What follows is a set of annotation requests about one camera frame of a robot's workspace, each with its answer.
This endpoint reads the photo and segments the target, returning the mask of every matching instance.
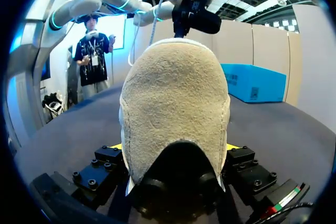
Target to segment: blue cardboard box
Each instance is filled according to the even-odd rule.
[[[244,102],[282,102],[286,75],[245,64],[221,64],[229,94]]]

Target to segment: graphic t-shirt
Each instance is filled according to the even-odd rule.
[[[82,60],[86,55],[90,58],[87,66],[80,66],[82,86],[107,80],[104,52],[109,52],[109,40],[105,34],[99,33],[98,38],[92,37],[89,41],[83,37],[78,42],[74,60]]]

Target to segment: man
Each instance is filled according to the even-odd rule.
[[[111,35],[109,41],[105,34],[97,32],[97,22],[97,16],[86,17],[86,35],[78,42],[74,58],[80,66],[80,83],[84,99],[109,87],[104,53],[113,51],[115,36]]]

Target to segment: beige fabric cover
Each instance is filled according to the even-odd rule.
[[[229,105],[223,70],[208,48],[188,39],[149,47],[128,73],[120,97],[122,150],[133,181],[139,183],[159,154],[181,139],[196,143],[218,176]]]

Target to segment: gray table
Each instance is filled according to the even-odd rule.
[[[119,96],[116,85],[55,118],[15,156],[26,183],[54,171],[71,179],[89,164],[102,145],[120,143]],[[334,159],[335,134],[323,124],[286,103],[246,104],[231,97],[228,143],[247,145],[278,182],[292,178],[311,189],[314,200],[328,180]]]

